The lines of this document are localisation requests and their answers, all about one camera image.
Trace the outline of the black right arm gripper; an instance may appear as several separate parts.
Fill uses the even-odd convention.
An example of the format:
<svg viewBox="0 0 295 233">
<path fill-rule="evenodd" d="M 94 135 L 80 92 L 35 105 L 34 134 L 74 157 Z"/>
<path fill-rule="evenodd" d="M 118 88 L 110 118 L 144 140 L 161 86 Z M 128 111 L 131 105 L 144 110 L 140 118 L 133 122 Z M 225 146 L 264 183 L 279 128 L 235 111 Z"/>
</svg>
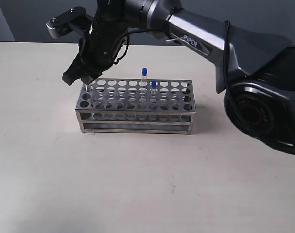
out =
<svg viewBox="0 0 295 233">
<path fill-rule="evenodd" d="M 119 52 L 119 39 L 129 28 L 124 19 L 124 0 L 98 0 L 97 10 L 88 36 L 83 40 L 79 54 L 63 73 L 62 80 L 72 85 L 76 80 L 90 85 L 112 66 Z"/>
</svg>

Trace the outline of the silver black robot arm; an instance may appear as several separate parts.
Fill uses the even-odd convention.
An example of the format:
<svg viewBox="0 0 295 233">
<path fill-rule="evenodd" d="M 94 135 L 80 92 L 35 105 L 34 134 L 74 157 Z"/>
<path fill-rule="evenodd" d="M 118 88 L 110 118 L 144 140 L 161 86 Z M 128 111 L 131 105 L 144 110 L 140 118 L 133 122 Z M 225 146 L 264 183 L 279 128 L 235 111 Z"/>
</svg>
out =
<svg viewBox="0 0 295 233">
<path fill-rule="evenodd" d="M 100 0 L 94 17 L 81 7 L 61 17 L 65 32 L 81 31 L 79 50 L 63 74 L 85 84 L 117 63 L 123 38 L 150 33 L 190 48 L 215 65 L 231 122 L 269 147 L 295 155 L 295 46 L 190 12 L 178 0 Z"/>
</svg>

